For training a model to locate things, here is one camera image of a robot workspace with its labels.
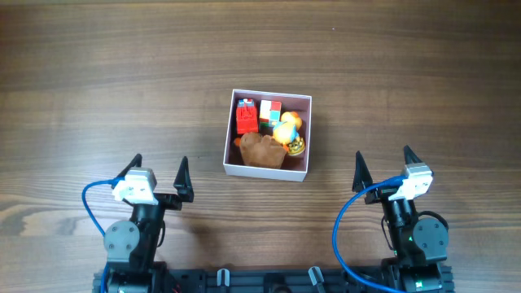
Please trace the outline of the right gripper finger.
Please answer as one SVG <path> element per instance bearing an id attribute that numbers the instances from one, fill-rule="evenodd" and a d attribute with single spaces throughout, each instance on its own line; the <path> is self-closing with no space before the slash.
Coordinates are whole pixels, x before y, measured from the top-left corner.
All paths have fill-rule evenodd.
<path id="1" fill-rule="evenodd" d="M 409 145 L 403 148 L 404 159 L 406 164 L 420 164 L 422 160 L 413 152 Z"/>
<path id="2" fill-rule="evenodd" d="M 363 155 L 360 151 L 358 151 L 356 153 L 355 173 L 353 177 L 352 191 L 358 193 L 364 190 L 365 188 L 372 186 L 373 184 L 373 178 L 370 175 L 370 171 L 363 158 Z"/>

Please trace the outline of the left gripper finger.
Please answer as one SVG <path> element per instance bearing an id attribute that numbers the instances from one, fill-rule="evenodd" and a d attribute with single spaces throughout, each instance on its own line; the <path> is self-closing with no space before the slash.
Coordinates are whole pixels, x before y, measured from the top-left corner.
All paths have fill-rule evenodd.
<path id="1" fill-rule="evenodd" d="M 184 156 L 177 171 L 173 187 L 182 202 L 192 203 L 195 193 L 190 179 L 188 158 Z"/>
<path id="2" fill-rule="evenodd" d="M 124 177 L 131 168 L 140 168 L 142 166 L 142 155 L 137 153 L 135 157 L 118 173 L 117 177 Z"/>

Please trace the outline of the white box pink interior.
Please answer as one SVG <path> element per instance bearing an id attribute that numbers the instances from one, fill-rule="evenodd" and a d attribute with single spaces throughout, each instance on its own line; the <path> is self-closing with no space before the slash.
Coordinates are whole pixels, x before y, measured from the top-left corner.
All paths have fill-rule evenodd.
<path id="1" fill-rule="evenodd" d="M 306 145 L 304 153 L 298 156 L 288 156 L 283 161 L 282 167 L 279 169 L 250 167 L 245 165 L 242 156 L 240 155 L 240 150 L 234 145 L 234 140 L 238 137 L 236 132 L 235 112 L 238 101 L 241 98 L 250 98 L 257 106 L 260 106 L 261 100 L 279 101 L 282 103 L 282 109 L 284 111 L 297 112 L 303 120 L 303 125 L 299 130 L 299 133 L 300 136 L 304 137 Z M 229 176 L 257 177 L 282 181 L 303 181 L 309 169 L 312 101 L 313 98 L 309 95 L 233 89 L 223 155 L 225 174 Z"/>

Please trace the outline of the yellow round ball toy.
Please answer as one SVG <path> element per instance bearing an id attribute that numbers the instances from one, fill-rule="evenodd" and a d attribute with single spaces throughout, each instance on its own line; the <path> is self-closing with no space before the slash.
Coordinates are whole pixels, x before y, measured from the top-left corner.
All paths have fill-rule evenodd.
<path id="1" fill-rule="evenodd" d="M 295 138 L 287 144 L 287 154 L 289 156 L 298 156 L 305 151 L 305 141 L 302 137 Z"/>

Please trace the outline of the brown plush toy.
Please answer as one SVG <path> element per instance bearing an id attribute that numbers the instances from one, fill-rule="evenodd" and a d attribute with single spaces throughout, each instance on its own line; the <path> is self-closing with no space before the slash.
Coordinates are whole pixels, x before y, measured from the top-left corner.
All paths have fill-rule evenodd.
<path id="1" fill-rule="evenodd" d="M 258 168 L 280 169 L 286 149 L 269 135 L 245 133 L 234 140 L 245 165 Z"/>

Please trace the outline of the orange duck toy blue hat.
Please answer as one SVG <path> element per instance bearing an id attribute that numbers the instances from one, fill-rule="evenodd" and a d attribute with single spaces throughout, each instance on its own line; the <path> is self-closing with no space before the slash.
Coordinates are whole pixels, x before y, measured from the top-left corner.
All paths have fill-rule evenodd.
<path id="1" fill-rule="evenodd" d="M 300 136 L 298 131 L 302 124 L 303 121 L 297 112 L 284 112 L 281 120 L 274 125 L 273 138 L 283 145 L 288 145 Z"/>

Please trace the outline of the red toy truck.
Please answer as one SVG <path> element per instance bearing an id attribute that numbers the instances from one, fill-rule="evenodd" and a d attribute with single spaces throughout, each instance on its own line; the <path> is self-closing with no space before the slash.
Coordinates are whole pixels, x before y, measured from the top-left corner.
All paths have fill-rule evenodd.
<path id="1" fill-rule="evenodd" d="M 258 111 L 255 102 L 250 98 L 242 98 L 238 101 L 236 112 L 237 134 L 257 133 Z"/>

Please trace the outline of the small colourful puzzle cube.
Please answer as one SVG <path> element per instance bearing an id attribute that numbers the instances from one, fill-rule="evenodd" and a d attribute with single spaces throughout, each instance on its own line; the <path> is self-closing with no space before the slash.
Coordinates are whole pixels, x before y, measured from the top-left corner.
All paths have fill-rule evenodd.
<path id="1" fill-rule="evenodd" d="M 280 121 L 282 103 L 279 101 L 261 100 L 259 122 L 260 126 L 273 127 Z"/>

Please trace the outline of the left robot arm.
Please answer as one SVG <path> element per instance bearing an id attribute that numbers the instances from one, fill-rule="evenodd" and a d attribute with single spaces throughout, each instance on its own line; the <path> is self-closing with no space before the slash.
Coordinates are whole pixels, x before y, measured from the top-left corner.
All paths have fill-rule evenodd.
<path id="1" fill-rule="evenodd" d="M 113 179 L 112 195 L 127 203 L 127 221 L 113 223 L 103 236 L 107 263 L 100 278 L 100 292 L 180 292 L 181 286 L 155 253 L 164 241 L 164 214 L 179 211 L 194 200 L 188 158 L 183 157 L 173 182 L 174 193 L 156 193 L 152 169 L 142 166 L 137 154 Z"/>

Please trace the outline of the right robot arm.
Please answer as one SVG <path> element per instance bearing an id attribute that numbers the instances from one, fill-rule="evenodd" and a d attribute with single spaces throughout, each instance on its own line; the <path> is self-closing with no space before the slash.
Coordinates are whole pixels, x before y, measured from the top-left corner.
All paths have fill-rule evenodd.
<path id="1" fill-rule="evenodd" d="M 404 157 L 402 182 L 366 193 L 366 204 L 382 205 L 381 226 L 395 253 L 382 260 L 382 275 L 376 279 L 400 291 L 453 292 L 452 269 L 443 265 L 448 256 L 449 224 L 435 212 L 419 212 L 414 203 L 428 192 L 434 173 L 409 146 L 404 147 Z"/>

